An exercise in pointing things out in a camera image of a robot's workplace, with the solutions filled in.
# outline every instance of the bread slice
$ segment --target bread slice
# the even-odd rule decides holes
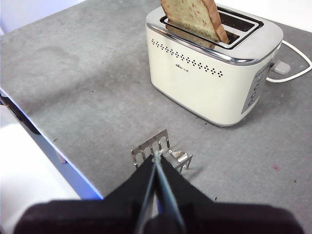
[[[214,0],[160,0],[160,4],[172,23],[229,43]]]

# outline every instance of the white cable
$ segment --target white cable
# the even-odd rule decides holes
[[[289,48],[293,49],[295,52],[297,52],[309,64],[309,67],[307,69],[303,70],[302,72],[299,72],[296,75],[293,75],[291,77],[287,77],[284,79],[271,79],[271,78],[267,77],[267,81],[272,82],[272,83],[283,83],[283,82],[295,79],[299,76],[302,76],[303,74],[306,74],[309,70],[312,69],[312,62],[305,54],[303,54],[300,50],[298,50],[296,47],[294,47],[292,44],[290,44],[287,41],[282,40],[282,43],[287,45]]]

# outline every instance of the silver metal bracket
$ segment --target silver metal bracket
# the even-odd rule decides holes
[[[135,149],[133,149],[131,151],[135,167],[137,169],[139,167],[138,162],[137,162],[137,158],[136,158],[136,156],[138,154],[141,154],[143,161],[146,159],[146,155],[145,155],[146,148],[148,148],[150,150],[151,155],[154,156],[155,151],[162,152],[164,157],[168,161],[170,161],[170,162],[172,161],[169,158],[167,158],[166,155],[164,154],[165,150],[161,146],[161,139],[163,137],[166,140],[167,150],[168,150],[169,155],[175,160],[175,163],[174,162],[171,163],[172,166],[174,168],[176,168],[177,170],[179,170],[180,173],[182,173],[183,169],[186,169],[186,170],[189,169],[193,155],[189,156],[186,152],[183,152],[183,151],[172,151],[170,149],[170,143],[169,143],[167,129],[156,134],[155,136],[153,136],[152,138],[150,138],[149,140],[147,140],[146,142],[144,142],[143,144],[139,145],[138,147],[136,147]]]

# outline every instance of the gray countertop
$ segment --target gray countertop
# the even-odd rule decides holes
[[[87,0],[2,36],[2,90],[104,196],[134,171],[130,150],[167,128],[208,197],[287,208],[311,232],[312,73],[267,82],[240,123],[215,127],[151,84],[144,23],[158,6]],[[311,33],[280,27],[312,57]],[[286,46],[278,56],[307,67]]]

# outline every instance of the toaster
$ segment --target toaster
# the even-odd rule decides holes
[[[151,82],[210,123],[242,120],[258,102],[283,31],[274,23],[218,5],[225,44],[173,24],[161,7],[146,17]]]

